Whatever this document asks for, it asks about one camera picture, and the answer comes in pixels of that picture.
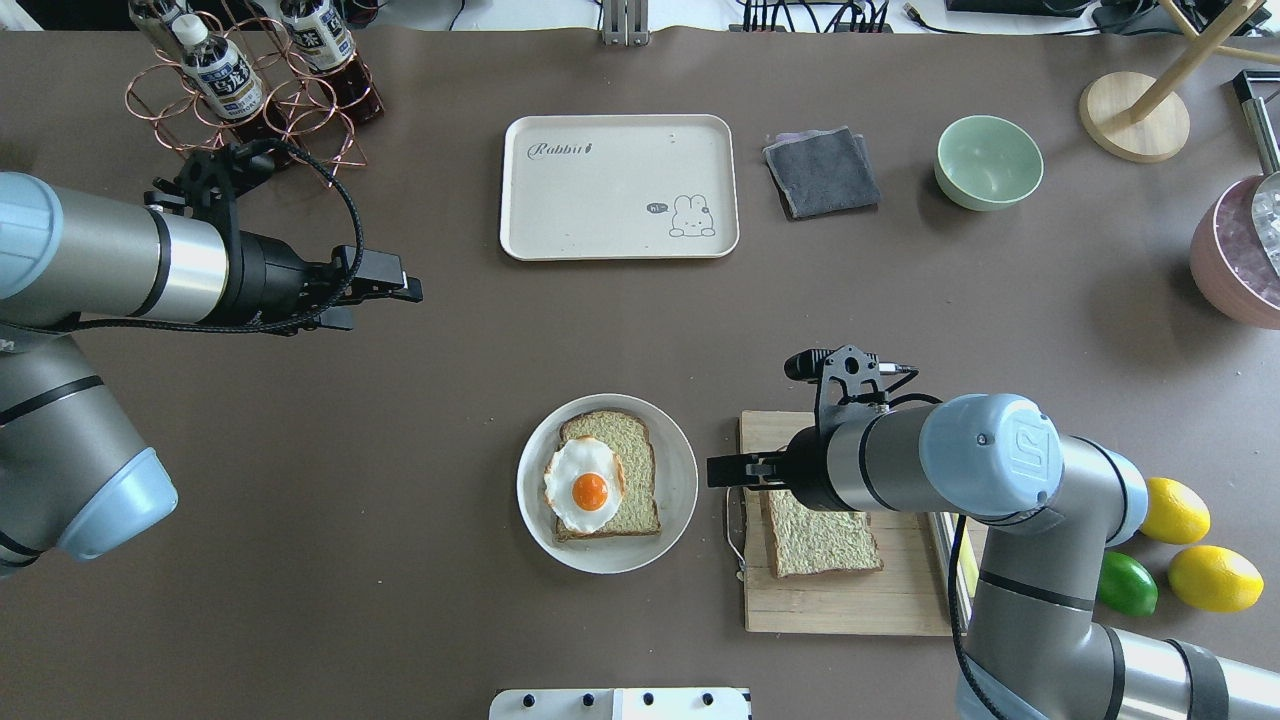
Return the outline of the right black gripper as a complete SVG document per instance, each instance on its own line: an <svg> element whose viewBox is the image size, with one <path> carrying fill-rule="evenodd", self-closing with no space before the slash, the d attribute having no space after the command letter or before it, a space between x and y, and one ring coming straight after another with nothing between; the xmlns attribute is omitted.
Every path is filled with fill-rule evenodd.
<svg viewBox="0 0 1280 720"><path fill-rule="evenodd" d="M837 493L826 461L827 445L817 428L796 433L786 448L707 460L707 487L788 491L801 506L822 512L851 510Z"/></svg>

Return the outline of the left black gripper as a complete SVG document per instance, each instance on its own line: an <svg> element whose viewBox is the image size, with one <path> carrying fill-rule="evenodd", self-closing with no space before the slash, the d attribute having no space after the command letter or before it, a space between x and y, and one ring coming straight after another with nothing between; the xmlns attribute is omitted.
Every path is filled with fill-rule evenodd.
<svg viewBox="0 0 1280 720"><path fill-rule="evenodd" d="M337 246L328 263L308 263L262 234L242 231L228 242L229 327L283 324L276 334L352 331L353 310L340 305L375 299L419 304L421 281L404 272L398 255L360 246Z"/></svg>

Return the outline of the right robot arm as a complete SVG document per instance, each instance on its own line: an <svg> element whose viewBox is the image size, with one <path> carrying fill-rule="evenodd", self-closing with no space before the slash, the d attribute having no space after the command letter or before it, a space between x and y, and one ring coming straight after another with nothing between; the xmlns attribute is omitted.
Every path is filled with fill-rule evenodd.
<svg viewBox="0 0 1280 720"><path fill-rule="evenodd" d="M1275 719L1277 674L1094 621L1107 547L1148 509L1125 457L1019 395L852 405L782 454L713 457L712 487L819 510L956 512L988 528L957 679L964 719Z"/></svg>

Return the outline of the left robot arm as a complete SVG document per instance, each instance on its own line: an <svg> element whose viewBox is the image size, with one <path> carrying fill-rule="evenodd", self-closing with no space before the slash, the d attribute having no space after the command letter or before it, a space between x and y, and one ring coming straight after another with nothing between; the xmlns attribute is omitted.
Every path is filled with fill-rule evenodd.
<svg viewBox="0 0 1280 720"><path fill-rule="evenodd" d="M50 550L97 559L169 516L178 493L86 357L96 329L348 331L367 300L422 300L398 256L338 246L305 261L241 229L270 161L189 161L141 205L3 173L3 575Z"/></svg>

